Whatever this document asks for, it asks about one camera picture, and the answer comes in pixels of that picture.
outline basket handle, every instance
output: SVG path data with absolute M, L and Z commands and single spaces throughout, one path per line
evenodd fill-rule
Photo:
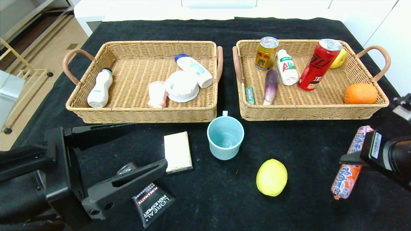
M 87 51 L 82 50 L 82 49 L 74 49 L 69 51 L 66 56 L 64 56 L 63 58 L 63 71 L 64 73 L 67 75 L 67 77 L 76 85 L 80 85 L 80 81 L 78 79 L 76 79 L 76 77 L 74 77 L 74 75 L 70 72 L 69 70 L 69 61 L 70 59 L 76 54 L 76 53 L 81 53 L 84 54 L 85 56 L 87 56 L 91 61 L 95 61 L 96 59 L 94 58 L 94 56 L 92 56 L 91 54 L 89 54 Z
M 237 80 L 240 84 L 244 83 L 244 78 L 242 76 L 242 70 L 241 70 L 241 65 L 240 65 L 240 59 L 238 57 L 238 51 L 237 51 L 236 46 L 233 46 L 233 60 L 234 60 L 234 68 L 236 70 Z
M 379 52 L 381 52 L 381 54 L 384 56 L 384 58 L 386 60 L 386 64 L 385 64 L 384 68 L 380 71 L 380 73 L 378 73 L 376 76 L 374 76 L 375 81 L 378 81 L 388 71 L 388 68 L 390 68 L 391 57 L 390 57 L 390 54 L 388 54 L 387 50 L 384 49 L 382 46 L 369 46 L 369 47 L 365 48 L 363 51 L 361 51 L 360 53 L 356 54 L 356 56 L 358 58 L 361 58 L 361 56 L 365 55 L 368 51 L 370 51 L 372 49 L 377 49 Z
M 217 78 L 215 82 L 220 82 L 221 74 L 223 73 L 223 48 L 221 46 L 217 47 Z

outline black tablecloth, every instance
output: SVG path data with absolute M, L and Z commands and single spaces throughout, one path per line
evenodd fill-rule
M 176 197 L 176 202 L 147 230 L 410 230 L 411 194 L 369 167 L 363 169 L 349 199 L 336 201 L 330 192 L 339 157 L 360 126 L 371 125 L 388 137 L 411 134 L 410 124 L 391 112 L 392 105 L 369 120 L 241 119 L 231 48 L 238 40 L 264 36 L 333 38 L 346 41 L 355 52 L 362 50 L 343 23 L 323 18 L 102 23 L 82 47 L 92 55 L 103 43 L 122 40 L 210 40 L 222 46 L 218 114 L 228 110 L 237 118 L 244 126 L 245 139 L 236 157 L 220 161 L 209 151 L 207 123 L 139 124 L 127 136 L 77 152 L 84 186 L 113 176 L 128 162 L 142 166 L 162 159 L 163 136 L 188 131 L 194 169 L 157 181 Z M 372 75 L 379 72 L 368 55 L 361 60 Z M 89 64 L 87 58 L 77 55 L 69 68 L 80 78 Z M 385 77 L 379 84 L 389 99 L 397 95 Z M 74 84 L 62 74 L 14 148 L 42 141 L 46 129 L 85 125 L 65 108 L 73 89 Z M 288 171 L 287 185 L 277 197 L 261 194 L 255 183 L 260 165 L 270 158 L 281 161 Z M 143 230 L 131 202 L 117 209 L 109 219 L 95 220 L 84 230 Z

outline lemon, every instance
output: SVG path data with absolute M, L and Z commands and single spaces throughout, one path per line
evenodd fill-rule
M 276 159 L 264 162 L 257 173 L 257 188 L 268 196 L 277 196 L 287 183 L 287 169 Z
M 346 59 L 347 59 L 347 52 L 344 49 L 341 49 L 341 51 L 339 52 L 338 56 L 333 61 L 330 68 L 334 69 L 334 68 L 342 66 Z

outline orange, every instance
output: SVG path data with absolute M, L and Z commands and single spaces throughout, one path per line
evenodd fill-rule
M 345 90 L 346 104 L 373 104 L 377 100 L 377 89 L 368 83 L 356 83 Z

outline wicker basket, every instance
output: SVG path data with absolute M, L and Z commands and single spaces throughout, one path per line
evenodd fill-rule
M 67 63 L 75 53 L 82 53 L 92 60 L 85 74 L 78 81 L 68 70 Z M 148 85 L 153 81 L 165 81 L 180 68 L 175 55 L 186 53 L 201 63 L 213 75 L 214 83 L 200 89 L 193 100 L 177 103 L 167 98 L 165 108 L 150 108 Z M 76 88 L 66 103 L 86 123 L 180 123 L 210 122 L 217 115 L 217 87 L 223 65 L 222 47 L 207 41 L 127 41 L 103 44 L 94 58 L 76 49 L 63 60 L 66 75 Z M 95 85 L 97 74 L 104 67 L 113 71 L 113 83 L 109 88 L 109 101 L 104 108 L 92 108 L 87 96 Z
M 254 66 L 259 40 L 240 40 L 233 47 L 237 74 L 241 117 L 248 121 L 261 120 L 359 120 L 368 119 L 374 112 L 389 104 L 388 98 L 377 84 L 390 66 L 390 56 L 380 46 L 372 46 L 355 54 L 350 46 L 340 41 L 347 51 L 347 60 L 336 69 L 330 69 L 313 91 L 304 91 L 297 84 L 286 86 L 279 81 L 273 105 L 264 106 L 266 72 Z M 279 48 L 293 57 L 299 76 L 310 60 L 318 40 L 280 40 Z M 370 49 L 378 49 L 386 59 L 384 69 L 373 78 L 359 57 Z M 353 83 L 371 83 L 378 91 L 374 104 L 344 104 L 345 89 Z M 245 87 L 253 87 L 256 105 L 246 101 Z

